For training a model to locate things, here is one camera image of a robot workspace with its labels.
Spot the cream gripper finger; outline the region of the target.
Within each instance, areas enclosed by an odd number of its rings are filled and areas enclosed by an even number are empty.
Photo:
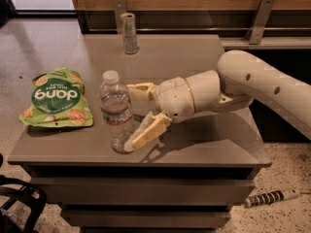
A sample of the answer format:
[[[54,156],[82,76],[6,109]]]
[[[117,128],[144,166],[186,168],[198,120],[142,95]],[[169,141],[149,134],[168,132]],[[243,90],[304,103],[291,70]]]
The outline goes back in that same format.
[[[149,112],[139,127],[129,137],[124,144],[125,152],[133,152],[138,150],[162,135],[168,126],[172,123],[172,119],[164,113],[154,115]]]
[[[156,113],[156,105],[153,98],[153,91],[156,85],[153,83],[129,84],[129,96],[132,109],[135,115],[145,116],[147,113]]]

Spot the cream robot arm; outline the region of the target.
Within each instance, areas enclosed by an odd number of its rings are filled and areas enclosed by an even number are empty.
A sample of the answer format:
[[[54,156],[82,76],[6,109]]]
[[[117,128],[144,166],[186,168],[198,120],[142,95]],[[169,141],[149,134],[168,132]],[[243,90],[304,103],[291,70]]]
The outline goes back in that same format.
[[[222,54],[217,69],[160,84],[137,83],[130,98],[154,110],[125,142],[138,150],[162,135],[172,123],[210,111],[224,113],[249,106],[254,100],[270,108],[305,137],[311,138],[311,85],[288,76],[243,50]]]

